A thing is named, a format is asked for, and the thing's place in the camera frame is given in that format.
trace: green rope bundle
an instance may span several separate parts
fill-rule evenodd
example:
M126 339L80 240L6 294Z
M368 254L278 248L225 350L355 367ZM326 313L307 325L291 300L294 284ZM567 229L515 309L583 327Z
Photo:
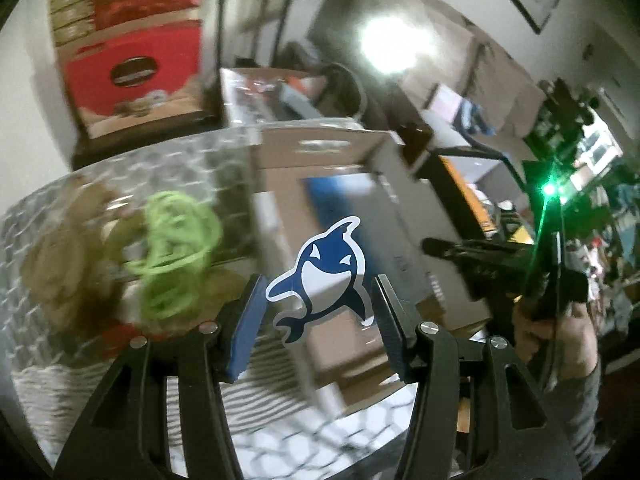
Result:
M196 304L222 224L209 207L178 191L151 196L144 212L147 255L126 267L142 281L143 318L163 320Z

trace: metal screw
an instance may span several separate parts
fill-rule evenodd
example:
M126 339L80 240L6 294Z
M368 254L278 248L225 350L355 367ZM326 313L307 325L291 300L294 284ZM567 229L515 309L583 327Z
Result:
M425 334L437 334L439 328L434 322L425 321L423 323L420 323L420 330L422 330Z
M218 324L215 321L204 321L198 327L201 334L213 334L217 329Z
M146 345L146 337L144 337L143 335L137 335L135 336L135 338L129 341L129 346L135 350L142 348L144 345Z
M491 343L492 347L498 350L507 348L508 345L507 340L503 337L500 337L499 335L495 335L491 339L489 339L489 343Z

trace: whale sticker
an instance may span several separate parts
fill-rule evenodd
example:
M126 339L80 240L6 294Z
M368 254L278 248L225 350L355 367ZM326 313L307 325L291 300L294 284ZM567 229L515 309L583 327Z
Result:
M285 331L285 345L303 341L309 327L347 309L364 325L373 322L371 300L362 285L364 254L352 237L358 225L360 218L349 216L310 238L295 266L267 287L269 301L295 296L303 303L302 309L281 312L273 320L276 329Z

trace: patterned tablecloth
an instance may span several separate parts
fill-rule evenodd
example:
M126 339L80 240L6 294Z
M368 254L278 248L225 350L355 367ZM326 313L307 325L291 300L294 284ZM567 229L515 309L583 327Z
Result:
M328 124L358 127L348 120ZM255 254L247 137L247 129L230 128L168 140L79 173L134 200L182 190L210 203L233 241L226 256L247 256ZM109 365L100 360L97 340L53 330L20 282L20 264L63 182L24 198L0 222L0 344L27 420L51 463ZM367 410L330 420L303 398L289 354L269 326L258 334L247 371L235 384L223 385L222 393L245 476L269 479L336 474L401 435L415 397L415 390L405 387ZM168 418L172 460L180 472L184 460L172 380Z

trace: brown oval label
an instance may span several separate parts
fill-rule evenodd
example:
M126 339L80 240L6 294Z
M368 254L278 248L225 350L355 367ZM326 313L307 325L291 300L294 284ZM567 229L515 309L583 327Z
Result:
M149 81L158 71L152 57L131 57L111 69L111 82L120 87L139 86Z

